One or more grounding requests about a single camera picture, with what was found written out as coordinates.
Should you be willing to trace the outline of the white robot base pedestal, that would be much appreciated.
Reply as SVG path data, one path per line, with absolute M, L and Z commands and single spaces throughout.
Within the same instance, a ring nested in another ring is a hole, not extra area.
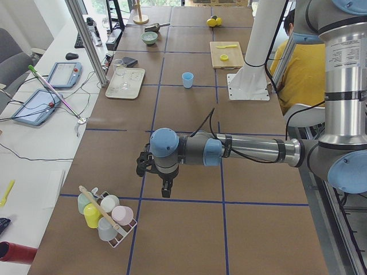
M 227 75 L 230 100 L 270 99 L 265 68 L 287 5 L 287 0 L 259 1 L 244 65 L 236 74 Z

